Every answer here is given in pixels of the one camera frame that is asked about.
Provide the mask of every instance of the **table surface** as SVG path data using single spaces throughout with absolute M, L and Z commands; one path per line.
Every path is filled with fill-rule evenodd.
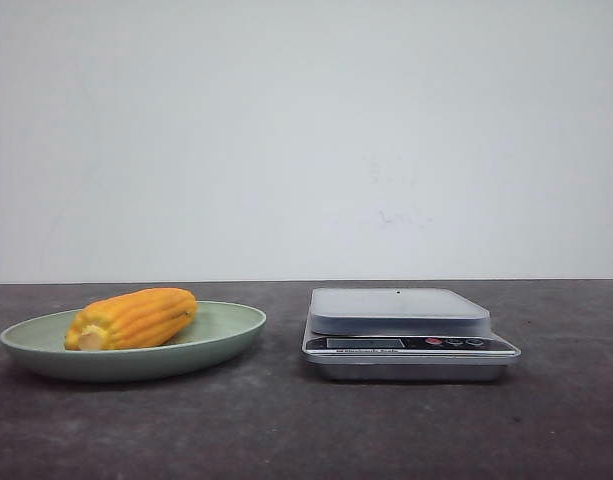
M 51 380 L 0 344 L 0 479 L 613 478 L 613 280 L 0 285 L 0 333 L 149 286 L 268 319 L 220 365 L 117 384 Z M 490 310 L 519 363 L 481 384 L 321 379 L 315 287 L 443 287 Z

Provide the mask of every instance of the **scale display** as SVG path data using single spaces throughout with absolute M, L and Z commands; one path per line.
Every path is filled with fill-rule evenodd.
M 306 350 L 321 353 L 385 353 L 386 351 L 413 353 L 495 353 L 510 354 L 508 343 L 475 337 L 400 337 L 345 338 L 321 337 L 306 343 Z

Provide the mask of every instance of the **scale control panel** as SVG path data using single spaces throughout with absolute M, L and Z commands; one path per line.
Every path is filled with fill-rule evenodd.
M 321 354 L 443 354 L 512 355 L 506 342 L 477 337 L 321 337 L 306 343 L 310 353 Z

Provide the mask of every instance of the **plate rim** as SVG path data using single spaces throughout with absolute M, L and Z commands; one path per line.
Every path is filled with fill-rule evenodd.
M 43 348 L 32 348 L 32 347 L 28 347 L 16 342 L 12 342 L 9 339 L 6 338 L 6 336 L 9 334 L 10 331 L 21 327 L 24 324 L 27 323 L 31 323 L 31 322 L 35 322 L 38 320 L 41 320 L 42 318 L 46 318 L 46 317 L 51 317 L 53 315 L 62 315 L 62 314 L 66 314 L 66 313 L 73 313 L 73 312 L 79 312 L 81 310 L 83 310 L 83 308 L 75 308 L 72 310 L 64 310 L 61 312 L 53 312 L 53 313 L 47 313 L 45 315 L 40 315 L 38 317 L 33 317 L 33 318 L 29 318 L 27 320 L 24 320 L 22 322 L 16 323 L 14 325 L 9 326 L 8 328 L 6 328 L 4 331 L 2 331 L 2 333 L 0 333 L 0 342 L 2 344 L 4 344 L 4 346 L 6 346 L 7 348 L 11 348 L 13 350 L 21 350 L 21 351 L 25 351 L 25 352 L 31 352 L 31 353 L 41 353 L 41 354 L 50 354 L 50 355 L 78 355 L 78 356 L 112 356 L 112 355 L 126 355 L 126 354 L 130 354 L 130 353 L 147 353 L 147 352 L 162 352 L 162 351 L 170 351 L 170 350 L 179 350 L 179 349 L 183 349 L 183 348 L 190 348 L 190 347 L 195 347 L 198 345 L 204 345 L 204 344 L 210 344 L 210 343 L 215 343 L 215 342 L 222 342 L 224 340 L 227 339 L 232 339 L 235 337 L 238 337 L 240 335 L 245 335 L 247 333 L 253 332 L 259 328 L 261 328 L 265 323 L 266 323 L 266 313 L 263 310 L 260 310 L 258 308 L 255 307 L 251 307 L 250 305 L 244 305 L 241 303 L 234 303 L 234 302 L 219 302 L 219 301 L 213 301 L 213 300 L 197 300 L 197 304 L 201 306 L 201 304 L 217 304 L 217 305 L 229 305 L 229 306 L 233 306 L 233 307 L 240 307 L 240 308 L 245 308 L 247 310 L 252 310 L 258 314 L 260 314 L 260 320 L 258 322 L 256 322 L 255 325 L 253 325 L 252 327 L 249 327 L 245 330 L 242 330 L 241 332 L 237 332 L 234 335 L 229 335 L 226 337 L 222 337 L 222 338 L 214 338 L 214 339 L 206 339 L 206 340 L 195 340 L 192 342 L 185 342 L 185 343 L 177 343 L 177 344 L 173 344 L 173 345 L 159 345 L 157 347 L 144 347 L 144 348 L 125 348 L 125 349 L 119 349 L 119 350 L 47 350 L 47 349 L 43 349 Z

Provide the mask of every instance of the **corn cob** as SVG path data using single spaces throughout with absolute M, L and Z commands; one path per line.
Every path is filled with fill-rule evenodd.
M 156 347 L 193 321 L 193 294 L 149 288 L 93 302 L 79 311 L 64 338 L 67 350 Z

